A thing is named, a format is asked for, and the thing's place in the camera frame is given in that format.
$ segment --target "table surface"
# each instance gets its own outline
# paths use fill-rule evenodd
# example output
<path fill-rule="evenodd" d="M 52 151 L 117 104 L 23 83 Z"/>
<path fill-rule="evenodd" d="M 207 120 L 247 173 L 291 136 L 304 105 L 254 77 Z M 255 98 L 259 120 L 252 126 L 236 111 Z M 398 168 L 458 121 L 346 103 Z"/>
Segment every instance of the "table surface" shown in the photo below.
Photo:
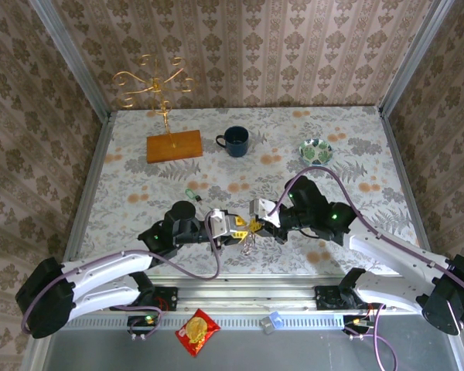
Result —
<path fill-rule="evenodd" d="M 341 177 L 367 218 L 418 244 L 375 107 L 174 110 L 169 122 L 174 132 L 200 129 L 203 157 L 147 164 L 146 137 L 165 133 L 162 118 L 151 111 L 118 112 L 79 257 L 145 249 L 137 235 L 161 220 L 174 202 L 187 199 L 187 188 L 203 198 L 200 219 L 209 206 L 249 220 L 250 200 L 278 199 L 284 184 L 305 168 L 299 144 L 307 138 L 330 142 L 334 156 L 327 166 Z M 249 150 L 242 158 L 231 158 L 214 140 L 234 125 L 250 132 Z M 309 177 L 329 201 L 345 201 L 329 175 L 313 172 Z M 257 238 L 250 255 L 241 249 L 235 245 L 221 251 L 223 274 L 345 274 L 352 267 L 393 273 L 362 254 L 296 232 L 285 245 Z M 198 274 L 216 269 L 207 244 L 184 246 L 172 261 Z M 165 265 L 150 272 L 178 274 Z"/>

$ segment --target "green patterned bowl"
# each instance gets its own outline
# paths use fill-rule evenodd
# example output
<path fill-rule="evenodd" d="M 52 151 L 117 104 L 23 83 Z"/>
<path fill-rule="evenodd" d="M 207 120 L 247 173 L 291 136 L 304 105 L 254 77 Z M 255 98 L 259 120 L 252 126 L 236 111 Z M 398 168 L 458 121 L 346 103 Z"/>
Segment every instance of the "green patterned bowl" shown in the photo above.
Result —
<path fill-rule="evenodd" d="M 299 153 L 309 166 L 325 165 L 333 157 L 332 146 L 322 139 L 306 139 L 299 146 Z"/>

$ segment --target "purple cable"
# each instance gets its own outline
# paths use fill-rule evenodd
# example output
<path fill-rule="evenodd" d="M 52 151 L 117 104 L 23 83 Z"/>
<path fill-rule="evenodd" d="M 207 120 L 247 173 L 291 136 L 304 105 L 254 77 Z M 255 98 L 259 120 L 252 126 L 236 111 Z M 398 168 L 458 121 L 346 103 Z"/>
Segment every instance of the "purple cable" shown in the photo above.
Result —
<path fill-rule="evenodd" d="M 198 275 L 196 275 L 194 273 L 191 273 L 191 272 L 185 270 L 182 267 L 179 267 L 177 264 L 171 262 L 170 260 L 165 259 L 164 257 L 161 257 L 158 254 L 152 253 L 151 251 L 147 251 L 147 250 L 126 250 L 126 251 L 113 253 L 113 254 L 107 255 L 106 257 L 101 257 L 99 259 L 93 260 L 90 263 L 86 263 L 85 265 L 83 265 L 81 267 L 74 268 L 71 271 L 68 271 L 68 272 L 66 272 L 64 274 L 61 274 L 57 278 L 53 279 L 53 281 L 48 283 L 48 285 L 45 286 L 37 294 L 37 296 L 35 296 L 35 298 L 31 301 L 31 304 L 29 305 L 29 307 L 26 309 L 26 312 L 24 312 L 24 315 L 23 315 L 22 320 L 21 320 L 22 332 L 27 334 L 27 335 L 31 334 L 31 331 L 27 328 L 27 321 L 29 319 L 29 316 L 31 315 L 31 312 L 34 309 L 34 307 L 38 304 L 38 301 L 43 297 L 43 295 L 50 288 L 55 286 L 55 284 L 57 284 L 58 282 L 60 282 L 64 278 L 69 278 L 71 275 L 75 274 L 78 271 L 84 271 L 86 269 L 89 269 L 89 268 L 91 268 L 93 266 L 98 265 L 99 263 L 103 263 L 106 260 L 110 260 L 112 257 L 116 257 L 119 254 L 125 254 L 125 255 L 129 255 L 129 254 L 146 254 L 146 255 L 149 255 L 150 257 L 154 257 L 155 259 L 158 259 L 158 260 L 162 261 L 163 263 L 166 263 L 166 264 L 170 265 L 171 267 L 174 267 L 176 270 L 181 271 L 182 273 L 187 274 L 188 276 L 190 276 L 192 278 L 195 278 L 195 279 L 198 279 L 198 280 L 211 281 L 211 280 L 217 278 L 220 275 L 220 257 L 218 255 L 217 245 L 215 245 L 215 241 L 213 240 L 213 235 L 211 234 L 211 229 L 210 229 L 210 226 L 209 226 L 210 215 L 211 215 L 211 211 L 208 212 L 205 215 L 205 217 L 204 217 L 204 227 L 205 227 L 205 230 L 206 230 L 206 234 L 208 235 L 208 238 L 210 239 L 211 250 L 213 251 L 213 254 L 215 255 L 215 259 L 217 260 L 217 272 L 213 276 L 211 276 L 211 277 L 198 276 Z M 127 308 L 135 308 L 133 310 L 141 310 L 141 308 L 145 308 L 145 307 L 127 307 Z"/>
<path fill-rule="evenodd" d="M 373 334 L 360 334 L 354 330 L 352 330 L 350 327 L 345 327 L 344 329 L 350 333 L 352 333 L 354 336 L 363 336 L 363 338 L 368 338 L 368 337 L 373 337 L 373 347 L 374 347 L 374 355 L 377 359 L 377 362 L 378 362 L 378 366 L 380 367 L 380 370 L 381 371 L 385 371 L 385 368 L 383 366 L 383 364 L 381 363 L 381 358 L 380 358 L 380 351 L 378 350 L 378 340 L 381 340 L 382 342 L 384 342 L 388 348 L 390 349 L 390 351 L 392 352 L 392 357 L 394 357 L 394 371 L 397 371 L 397 367 L 398 367 L 398 360 L 397 360 L 397 353 L 395 352 L 395 349 L 394 347 L 389 343 L 388 340 L 386 340 L 385 338 L 383 338 L 382 336 L 379 336 L 377 334 L 377 327 L 378 327 L 378 320 L 380 319 L 380 313 L 381 313 L 381 310 L 385 307 L 385 305 L 381 305 L 379 308 L 378 308 L 378 311 L 377 311 L 377 315 L 375 317 L 375 320 L 374 320 L 374 331 L 373 331 Z"/>
<path fill-rule="evenodd" d="M 162 309 L 158 307 L 128 307 L 127 305 L 117 305 L 115 307 L 116 309 L 120 309 L 121 311 L 157 311 L 158 312 L 158 320 L 156 322 L 155 327 L 145 336 L 146 338 L 149 338 L 151 335 L 153 335 L 158 327 L 160 327 L 160 324 L 162 323 L 162 318 L 163 318 L 163 312 Z M 131 326 L 129 327 L 129 333 L 132 335 L 133 328 L 136 323 L 140 322 L 141 320 L 137 320 L 131 323 Z"/>
<path fill-rule="evenodd" d="M 292 178 L 292 181 L 289 182 L 289 184 L 287 185 L 287 187 L 285 188 L 285 191 L 281 194 L 280 196 L 280 199 L 277 201 L 277 204 L 275 205 L 275 207 L 273 208 L 273 210 L 268 214 L 268 216 L 271 216 L 273 215 L 276 211 L 278 211 L 278 209 L 280 208 L 280 205 L 281 205 L 281 201 L 285 198 L 285 196 L 287 195 L 288 191 L 290 190 L 290 188 L 294 185 L 295 181 L 297 179 L 299 179 L 299 177 L 301 177 L 304 173 L 306 172 L 310 172 L 312 170 L 321 170 L 323 172 L 328 172 L 334 179 L 335 181 L 339 184 L 339 187 L 340 189 L 342 190 L 342 193 L 343 195 L 346 197 L 346 200 L 347 202 L 349 203 L 350 207 L 352 208 L 352 210 L 355 212 L 356 216 L 359 218 L 359 220 L 361 221 L 361 223 L 371 232 L 371 233 L 374 233 L 375 235 L 379 236 L 379 233 L 378 231 L 370 224 L 368 223 L 363 215 L 361 214 L 361 212 L 356 208 L 356 206 L 354 205 L 353 201 L 350 199 L 350 196 L 349 196 L 349 193 L 347 193 L 347 190 L 346 190 L 346 187 L 344 187 L 344 185 L 342 184 L 342 182 L 340 181 L 340 178 L 337 176 L 337 174 L 330 170 L 329 168 L 324 168 L 322 166 L 309 166 L 308 168 L 305 168 L 303 169 L 302 171 L 300 171 L 294 178 Z M 440 272 L 442 272 L 443 274 L 446 274 L 447 276 L 449 276 L 452 280 L 454 280 L 455 283 L 457 283 L 461 288 L 464 289 L 464 281 L 462 281 L 460 278 L 458 278 L 457 276 L 455 276 L 452 272 L 450 272 L 449 270 L 445 269 L 444 267 L 438 265 L 438 264 L 433 264 L 433 261 L 432 260 L 429 260 L 428 258 L 426 257 L 422 257 L 420 254 L 416 253 L 415 251 L 411 250 L 411 249 L 408 249 L 406 246 L 403 246 L 401 244 L 399 244 L 398 242 L 395 242 L 393 240 L 391 240 L 390 238 L 386 237 L 386 236 L 380 236 L 380 239 L 389 243 L 390 245 L 398 248 L 399 250 L 402 250 L 408 254 L 410 254 L 411 256 L 413 257 L 416 257 L 418 258 L 419 260 L 421 260 L 422 262 L 426 263 L 427 265 L 429 266 L 433 266 L 435 269 L 439 270 Z"/>

